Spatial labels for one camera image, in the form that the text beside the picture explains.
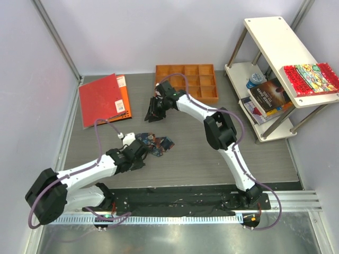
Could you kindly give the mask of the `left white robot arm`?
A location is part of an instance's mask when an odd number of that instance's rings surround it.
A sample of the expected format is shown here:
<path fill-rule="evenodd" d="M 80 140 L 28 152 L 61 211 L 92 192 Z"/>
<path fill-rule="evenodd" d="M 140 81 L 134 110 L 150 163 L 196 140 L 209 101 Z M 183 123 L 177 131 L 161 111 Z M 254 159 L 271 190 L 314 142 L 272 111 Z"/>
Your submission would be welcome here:
<path fill-rule="evenodd" d="M 47 225 L 59 218 L 65 211 L 82 207 L 98 207 L 107 211 L 112 207 L 113 198 L 103 184 L 89 189 L 83 187 L 102 178 L 142 168 L 149 147 L 134 133 L 119 135 L 121 148 L 113 148 L 101 154 L 98 159 L 78 167 L 55 172 L 51 168 L 43 170 L 25 195 L 30 206 L 29 228 L 35 216 L 39 225 Z"/>

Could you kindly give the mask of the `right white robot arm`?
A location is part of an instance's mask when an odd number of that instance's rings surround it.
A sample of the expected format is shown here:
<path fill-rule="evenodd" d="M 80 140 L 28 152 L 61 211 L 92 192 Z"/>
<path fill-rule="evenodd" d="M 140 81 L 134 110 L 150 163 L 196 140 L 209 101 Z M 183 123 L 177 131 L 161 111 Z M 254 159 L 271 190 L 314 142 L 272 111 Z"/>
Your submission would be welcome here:
<path fill-rule="evenodd" d="M 155 122 L 166 117 L 166 111 L 175 109 L 203 123 L 207 143 L 224 158 L 235 180 L 239 202 L 243 208 L 253 208 L 259 201 L 262 190 L 240 153 L 237 131 L 225 108 L 207 106 L 183 90 L 175 90 L 169 81 L 155 86 L 155 96 L 150 99 L 145 121 Z"/>

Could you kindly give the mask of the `floral navy necktie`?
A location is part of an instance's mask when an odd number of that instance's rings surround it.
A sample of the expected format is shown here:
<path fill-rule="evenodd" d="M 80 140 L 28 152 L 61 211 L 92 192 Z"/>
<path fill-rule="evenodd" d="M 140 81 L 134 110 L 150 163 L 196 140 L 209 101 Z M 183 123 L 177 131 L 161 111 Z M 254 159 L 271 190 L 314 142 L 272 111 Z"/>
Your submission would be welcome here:
<path fill-rule="evenodd" d="M 161 157 L 163 153 L 169 151 L 174 146 L 174 142 L 170 138 L 157 137 L 151 132 L 137 133 L 135 137 L 149 147 L 151 155 L 157 157 Z"/>

